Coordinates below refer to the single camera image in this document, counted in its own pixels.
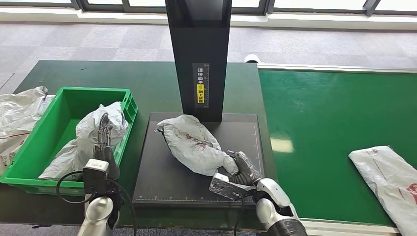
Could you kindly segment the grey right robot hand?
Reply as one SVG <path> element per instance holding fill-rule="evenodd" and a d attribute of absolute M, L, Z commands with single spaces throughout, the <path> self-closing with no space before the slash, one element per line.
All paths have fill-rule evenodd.
<path fill-rule="evenodd" d="M 261 177 L 259 170 L 243 151 L 228 150 L 226 153 L 233 158 L 240 173 L 253 181 Z"/>

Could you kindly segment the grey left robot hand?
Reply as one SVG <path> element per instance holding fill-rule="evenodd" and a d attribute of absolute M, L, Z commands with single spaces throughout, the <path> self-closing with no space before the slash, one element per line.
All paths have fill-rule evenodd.
<path fill-rule="evenodd" d="M 119 166 L 114 159 L 113 149 L 111 147 L 111 130 L 109 114 L 105 112 L 99 121 L 97 131 L 97 142 L 94 144 L 94 158 L 109 163 L 108 177 L 118 180 L 120 176 Z"/>

